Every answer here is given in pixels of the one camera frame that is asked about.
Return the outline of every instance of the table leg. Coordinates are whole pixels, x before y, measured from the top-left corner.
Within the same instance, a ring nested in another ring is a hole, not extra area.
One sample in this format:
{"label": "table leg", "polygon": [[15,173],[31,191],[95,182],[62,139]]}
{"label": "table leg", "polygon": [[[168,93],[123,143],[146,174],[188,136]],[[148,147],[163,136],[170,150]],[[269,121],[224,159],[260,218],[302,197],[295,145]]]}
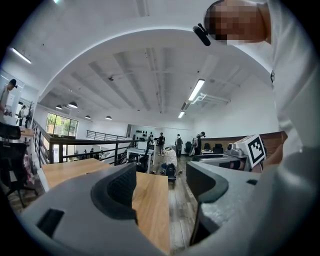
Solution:
{"label": "table leg", "polygon": [[148,157],[148,171],[147,173],[150,173],[150,165],[151,165],[151,155]]}

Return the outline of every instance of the fluorescent light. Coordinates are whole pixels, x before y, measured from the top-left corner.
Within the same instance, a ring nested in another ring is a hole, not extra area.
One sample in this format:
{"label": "fluorescent light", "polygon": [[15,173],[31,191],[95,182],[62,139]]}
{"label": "fluorescent light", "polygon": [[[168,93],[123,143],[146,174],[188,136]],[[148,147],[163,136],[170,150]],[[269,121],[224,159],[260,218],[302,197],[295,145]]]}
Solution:
{"label": "fluorescent light", "polygon": [[184,116],[185,112],[181,112],[179,115],[179,118],[182,118]]}
{"label": "fluorescent light", "polygon": [[22,55],[20,52],[18,52],[15,48],[12,48],[12,51],[18,55],[19,57],[21,57],[22,59],[24,59],[26,62],[28,62],[29,64],[31,64],[31,60],[28,59],[27,57],[25,57],[24,55]]}
{"label": "fluorescent light", "polygon": [[6,78],[6,77],[4,77],[2,74],[0,75],[2,78],[4,78],[5,80],[8,80],[9,81],[9,79],[8,78]]}
{"label": "fluorescent light", "polygon": [[189,101],[193,101],[195,97],[197,96],[198,92],[200,91],[201,87],[204,85],[205,80],[199,79],[196,83],[196,86],[193,89],[193,92],[191,93],[191,96],[189,98]]}

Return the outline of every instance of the backpack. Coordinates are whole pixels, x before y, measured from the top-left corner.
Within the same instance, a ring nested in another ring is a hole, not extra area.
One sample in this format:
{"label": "backpack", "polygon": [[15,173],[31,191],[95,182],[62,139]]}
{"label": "backpack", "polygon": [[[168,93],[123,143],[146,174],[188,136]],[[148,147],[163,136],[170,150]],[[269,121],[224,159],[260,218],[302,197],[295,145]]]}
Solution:
{"label": "backpack", "polygon": [[180,151],[181,148],[182,148],[182,139],[181,139],[181,138],[178,138],[178,139],[176,140],[176,149]]}

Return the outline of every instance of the desk surface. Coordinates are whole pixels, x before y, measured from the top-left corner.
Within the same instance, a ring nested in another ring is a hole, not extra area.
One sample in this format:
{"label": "desk surface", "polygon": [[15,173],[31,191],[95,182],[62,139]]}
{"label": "desk surface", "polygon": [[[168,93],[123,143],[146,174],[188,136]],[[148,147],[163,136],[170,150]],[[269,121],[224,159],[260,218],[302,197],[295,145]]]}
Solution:
{"label": "desk surface", "polygon": [[170,251],[168,177],[136,173],[132,208],[141,232],[165,253]]}
{"label": "desk surface", "polygon": [[80,161],[43,164],[42,170],[50,188],[53,188],[71,178],[105,170],[109,167],[111,165],[108,163],[90,158]]}
{"label": "desk surface", "polygon": [[19,126],[20,131],[23,129],[24,131],[21,131],[21,137],[33,137],[34,136],[34,131],[32,129],[24,128]]}
{"label": "desk surface", "polygon": [[[131,152],[131,153],[137,153],[137,154],[145,154],[146,151],[143,149],[137,149],[137,148],[128,148],[127,152]],[[149,149],[148,151],[148,155],[152,155],[155,151],[153,149]]]}
{"label": "desk surface", "polygon": [[[94,158],[43,164],[42,170],[51,188],[87,173],[106,170],[111,165]],[[169,187],[168,177],[136,173],[136,187],[132,198],[132,208],[136,210],[140,231],[165,253],[170,251],[169,235]]]}

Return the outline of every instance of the black earpiece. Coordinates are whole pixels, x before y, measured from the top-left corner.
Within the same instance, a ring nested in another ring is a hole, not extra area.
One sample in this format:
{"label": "black earpiece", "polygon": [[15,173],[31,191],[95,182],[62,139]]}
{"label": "black earpiece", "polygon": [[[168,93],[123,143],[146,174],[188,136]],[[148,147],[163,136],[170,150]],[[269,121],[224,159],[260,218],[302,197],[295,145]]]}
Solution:
{"label": "black earpiece", "polygon": [[207,30],[202,26],[201,23],[198,24],[198,26],[193,27],[194,33],[200,38],[200,40],[203,42],[205,46],[210,46],[211,42],[208,39],[208,32]]}

